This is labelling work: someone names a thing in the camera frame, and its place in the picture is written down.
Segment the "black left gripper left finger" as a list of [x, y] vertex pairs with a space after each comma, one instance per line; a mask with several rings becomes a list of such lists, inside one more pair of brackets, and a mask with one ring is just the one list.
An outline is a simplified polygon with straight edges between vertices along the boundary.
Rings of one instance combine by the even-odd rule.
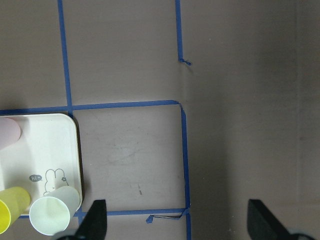
[[104, 240], [107, 234], [106, 200], [95, 200], [79, 228], [74, 234], [76, 240]]

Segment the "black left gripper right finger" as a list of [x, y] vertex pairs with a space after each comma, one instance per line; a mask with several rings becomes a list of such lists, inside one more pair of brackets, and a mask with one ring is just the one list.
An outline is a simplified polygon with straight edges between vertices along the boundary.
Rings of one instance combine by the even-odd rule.
[[290, 240], [291, 234], [259, 199], [249, 199], [247, 232], [251, 240]]

